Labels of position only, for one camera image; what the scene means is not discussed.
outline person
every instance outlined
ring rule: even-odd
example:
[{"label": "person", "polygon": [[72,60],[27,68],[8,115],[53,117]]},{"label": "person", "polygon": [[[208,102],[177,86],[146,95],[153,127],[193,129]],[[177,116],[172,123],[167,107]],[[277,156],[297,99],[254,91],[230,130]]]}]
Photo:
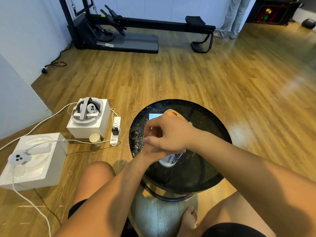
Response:
[{"label": "person", "polygon": [[249,3],[250,0],[231,0],[225,16],[224,24],[219,29],[219,32],[214,33],[214,36],[223,38],[229,31],[230,27],[232,27],[230,31],[230,38],[235,39]]},{"label": "person", "polygon": [[171,112],[148,120],[144,147],[115,175],[105,162],[93,162],[80,177],[71,216],[56,236],[124,235],[140,180],[150,164],[170,153],[191,150],[237,189],[197,224],[188,207],[178,237],[316,236],[316,183],[267,159],[194,128]]}]

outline white bottle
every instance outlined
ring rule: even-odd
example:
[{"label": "white bottle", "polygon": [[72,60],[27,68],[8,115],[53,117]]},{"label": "white bottle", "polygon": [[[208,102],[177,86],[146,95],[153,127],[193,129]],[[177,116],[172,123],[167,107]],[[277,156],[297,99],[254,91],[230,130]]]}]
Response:
[{"label": "white bottle", "polygon": [[159,163],[164,166],[164,167],[172,167],[176,164],[178,159],[182,156],[183,153],[180,154],[172,154],[172,155],[167,155],[163,159],[159,161]]}]

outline power strip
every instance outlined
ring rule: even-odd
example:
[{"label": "power strip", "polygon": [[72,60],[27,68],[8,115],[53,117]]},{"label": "power strip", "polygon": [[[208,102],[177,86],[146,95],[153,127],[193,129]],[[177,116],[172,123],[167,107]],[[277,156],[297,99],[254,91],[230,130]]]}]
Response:
[{"label": "power strip", "polygon": [[[114,117],[114,123],[113,123],[113,127],[119,127],[121,128],[121,117],[120,116],[116,116]],[[112,131],[111,131],[111,140],[110,140],[110,145],[111,146],[117,146],[119,144],[119,136],[118,135],[113,135]]]}]

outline human arm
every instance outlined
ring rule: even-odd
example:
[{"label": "human arm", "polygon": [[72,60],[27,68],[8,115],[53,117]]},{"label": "human arm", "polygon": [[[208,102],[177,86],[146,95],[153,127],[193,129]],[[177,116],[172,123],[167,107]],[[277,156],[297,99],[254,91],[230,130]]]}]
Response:
[{"label": "human arm", "polygon": [[121,236],[140,180],[150,164],[170,154],[149,145],[94,193],[56,236]]},{"label": "human arm", "polygon": [[191,127],[176,116],[148,121],[162,138],[145,142],[164,149],[186,148],[208,160],[251,204],[277,236],[315,236],[316,183],[262,157]]}]

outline round black table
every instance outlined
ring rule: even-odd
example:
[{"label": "round black table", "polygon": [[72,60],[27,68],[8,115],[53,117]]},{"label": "round black table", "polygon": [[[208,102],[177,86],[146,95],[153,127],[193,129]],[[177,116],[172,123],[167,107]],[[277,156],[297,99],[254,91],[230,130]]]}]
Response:
[{"label": "round black table", "polygon": [[[194,127],[211,132],[219,138],[232,143],[227,129],[211,111],[190,101],[167,99],[150,104],[135,117],[129,133],[129,143],[133,158],[138,155],[144,145],[144,127],[149,119],[149,114],[163,114],[168,109],[179,112],[185,119],[192,122]],[[187,150],[173,167],[166,168],[159,162],[150,165],[144,174],[144,179],[146,179],[147,184],[144,180],[142,180],[141,184],[154,197],[176,202],[217,185],[223,179],[223,176],[200,155]],[[155,191],[156,188],[151,187],[152,185],[164,191],[180,195],[180,197],[174,198],[159,195]]]}]

